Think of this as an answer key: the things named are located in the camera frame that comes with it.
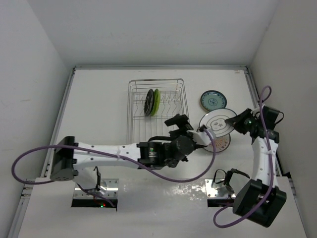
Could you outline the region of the white plate teal rim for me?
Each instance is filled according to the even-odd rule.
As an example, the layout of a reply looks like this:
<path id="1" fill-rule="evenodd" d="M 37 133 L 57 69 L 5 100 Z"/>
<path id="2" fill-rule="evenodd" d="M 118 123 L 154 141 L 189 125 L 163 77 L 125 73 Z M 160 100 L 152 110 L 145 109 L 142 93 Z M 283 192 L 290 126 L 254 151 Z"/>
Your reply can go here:
<path id="1" fill-rule="evenodd" d="M 234 127 L 227 124 L 225 120 L 236 116 L 237 114 L 231 109 L 216 109 L 201 118 L 199 127 L 204 125 L 211 129 L 217 137 L 223 137 L 234 130 Z"/>

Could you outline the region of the white plate orange sunburst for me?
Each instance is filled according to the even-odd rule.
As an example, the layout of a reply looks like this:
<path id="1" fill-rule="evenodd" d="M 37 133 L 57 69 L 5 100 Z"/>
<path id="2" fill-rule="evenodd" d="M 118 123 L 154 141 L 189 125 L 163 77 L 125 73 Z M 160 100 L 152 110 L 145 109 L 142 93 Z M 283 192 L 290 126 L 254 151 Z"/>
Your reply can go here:
<path id="1" fill-rule="evenodd" d="M 213 149 L 213 146 L 210 144 L 209 146 L 205 147 L 204 149 L 209 151 L 209 152 L 216 152 L 216 153 L 220 153 L 225 151 L 230 143 L 231 143 L 231 136 L 230 134 L 223 136 L 223 137 L 219 137 L 217 138 L 215 141 L 215 150 Z"/>

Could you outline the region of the teal plate blue floral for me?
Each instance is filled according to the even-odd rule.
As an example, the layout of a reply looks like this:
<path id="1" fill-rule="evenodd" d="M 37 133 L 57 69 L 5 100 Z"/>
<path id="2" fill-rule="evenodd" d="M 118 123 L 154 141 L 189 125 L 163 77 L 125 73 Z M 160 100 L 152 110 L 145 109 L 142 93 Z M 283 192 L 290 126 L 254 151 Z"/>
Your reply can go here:
<path id="1" fill-rule="evenodd" d="M 227 98 L 219 91 L 208 90 L 201 95 L 200 104 L 205 111 L 211 112 L 216 109 L 226 108 Z"/>

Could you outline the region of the black plate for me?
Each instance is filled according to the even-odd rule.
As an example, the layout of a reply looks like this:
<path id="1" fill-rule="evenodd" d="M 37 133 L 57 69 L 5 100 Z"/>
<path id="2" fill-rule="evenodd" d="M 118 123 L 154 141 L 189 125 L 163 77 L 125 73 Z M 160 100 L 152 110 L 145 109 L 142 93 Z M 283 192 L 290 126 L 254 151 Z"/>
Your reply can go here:
<path id="1" fill-rule="evenodd" d="M 153 89 L 150 89 L 146 95 L 144 103 L 144 114 L 146 117 L 151 115 L 151 112 L 154 108 L 155 95 Z"/>

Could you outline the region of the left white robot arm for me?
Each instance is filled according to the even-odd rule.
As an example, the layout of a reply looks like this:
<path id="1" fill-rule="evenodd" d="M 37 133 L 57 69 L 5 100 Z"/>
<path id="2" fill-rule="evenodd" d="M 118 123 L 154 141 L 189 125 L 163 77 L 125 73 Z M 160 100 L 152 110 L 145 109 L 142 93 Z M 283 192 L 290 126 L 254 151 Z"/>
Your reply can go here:
<path id="1" fill-rule="evenodd" d="M 87 168 L 127 167 L 160 170 L 175 168 L 180 161 L 211 140 L 203 126 L 195 131 L 186 115 L 167 119 L 166 126 L 177 126 L 168 136 L 153 136 L 146 142 L 119 146 L 100 146 L 79 143 L 73 136 L 65 137 L 54 149 L 50 179 L 68 181 L 83 178 Z"/>

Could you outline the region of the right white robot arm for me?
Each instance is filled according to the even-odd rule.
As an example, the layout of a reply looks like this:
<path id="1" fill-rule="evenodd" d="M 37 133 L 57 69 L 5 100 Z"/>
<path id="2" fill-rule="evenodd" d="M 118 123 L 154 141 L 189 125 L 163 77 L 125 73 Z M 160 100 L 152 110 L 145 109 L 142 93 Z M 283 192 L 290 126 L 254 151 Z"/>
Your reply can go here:
<path id="1" fill-rule="evenodd" d="M 268 228 L 286 202 L 287 194 L 280 190 L 276 178 L 276 151 L 279 133 L 274 131 L 281 111 L 263 106 L 257 112 L 246 109 L 225 122 L 252 139 L 253 171 L 231 169 L 226 173 L 224 186 L 235 194 L 232 211 L 235 215 Z"/>

